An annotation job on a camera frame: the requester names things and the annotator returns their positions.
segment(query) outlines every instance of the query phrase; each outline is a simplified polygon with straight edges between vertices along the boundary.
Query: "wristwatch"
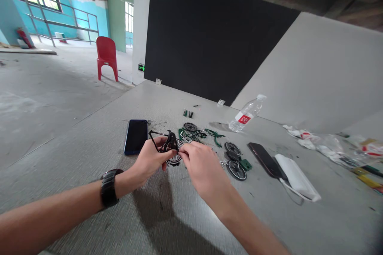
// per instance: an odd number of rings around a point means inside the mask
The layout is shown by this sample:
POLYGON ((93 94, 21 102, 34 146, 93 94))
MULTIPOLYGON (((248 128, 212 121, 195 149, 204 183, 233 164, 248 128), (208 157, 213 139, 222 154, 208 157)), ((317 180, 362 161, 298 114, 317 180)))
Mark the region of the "wristwatch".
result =
POLYGON ((117 174, 123 173, 122 169, 112 169, 104 173, 101 184, 101 200, 105 209, 112 207, 118 203, 115 191, 115 177, 117 174))

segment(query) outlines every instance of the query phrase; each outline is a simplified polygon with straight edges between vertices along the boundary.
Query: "concrete floor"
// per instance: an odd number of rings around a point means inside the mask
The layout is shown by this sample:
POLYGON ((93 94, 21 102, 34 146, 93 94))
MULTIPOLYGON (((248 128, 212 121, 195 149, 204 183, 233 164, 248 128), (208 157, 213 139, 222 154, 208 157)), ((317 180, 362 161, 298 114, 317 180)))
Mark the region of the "concrete floor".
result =
POLYGON ((70 41, 54 48, 48 39, 37 48, 57 55, 0 53, 0 169, 70 129, 133 86, 132 50, 117 53, 119 81, 103 66, 97 80, 97 50, 70 41))

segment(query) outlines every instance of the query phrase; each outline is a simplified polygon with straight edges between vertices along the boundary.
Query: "black tire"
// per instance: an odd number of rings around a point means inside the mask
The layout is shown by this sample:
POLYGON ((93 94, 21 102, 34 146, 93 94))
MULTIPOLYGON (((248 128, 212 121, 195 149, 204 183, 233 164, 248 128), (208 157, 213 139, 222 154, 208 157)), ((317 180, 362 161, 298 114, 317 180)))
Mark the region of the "black tire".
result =
POLYGON ((197 126, 195 124, 192 124, 192 123, 184 123, 184 128, 187 130, 187 131, 197 131, 197 126))
POLYGON ((227 163, 227 169, 230 171, 231 175, 239 181, 244 181, 247 178, 246 171, 238 161, 229 161, 227 163))
MULTIPOLYGON (((165 146, 165 151, 168 150, 168 145, 170 143, 167 144, 167 146, 165 146)), ((184 144, 182 143, 182 141, 180 141, 179 139, 177 139, 177 146, 178 146, 178 149, 180 149, 181 146, 183 146, 184 144)), ((176 166, 176 165, 179 165, 180 164, 180 161, 181 161, 181 156, 177 153, 175 156, 173 156, 171 159, 167 160, 166 162, 169 163, 170 165, 173 165, 173 166, 176 166)))
POLYGON ((235 153, 238 156, 241 155, 241 151, 240 151, 239 147, 237 147, 235 144, 233 144, 229 141, 225 143, 225 149, 227 151, 231 151, 231 152, 235 153))

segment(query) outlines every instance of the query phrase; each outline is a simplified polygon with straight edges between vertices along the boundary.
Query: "bottle cap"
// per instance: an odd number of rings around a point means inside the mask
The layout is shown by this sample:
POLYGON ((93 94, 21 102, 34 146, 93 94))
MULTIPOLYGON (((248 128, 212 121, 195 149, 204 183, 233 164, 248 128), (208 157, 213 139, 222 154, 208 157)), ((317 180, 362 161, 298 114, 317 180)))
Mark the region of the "bottle cap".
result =
POLYGON ((267 97, 265 95, 259 94, 257 96, 257 100, 265 100, 265 99, 267 99, 267 97))

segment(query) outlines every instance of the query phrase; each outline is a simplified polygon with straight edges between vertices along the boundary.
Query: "black smartphone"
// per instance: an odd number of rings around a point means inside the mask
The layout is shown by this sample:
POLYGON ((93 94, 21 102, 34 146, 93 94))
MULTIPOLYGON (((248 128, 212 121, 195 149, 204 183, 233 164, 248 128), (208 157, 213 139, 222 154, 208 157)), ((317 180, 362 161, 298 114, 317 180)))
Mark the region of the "black smartphone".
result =
POLYGON ((125 155, 140 153, 145 141, 148 139, 148 121, 130 120, 125 139, 125 155))
POLYGON ((286 174, 283 172, 276 159, 272 158, 263 146, 258 143, 249 143, 248 146, 271 177, 287 180, 286 174))

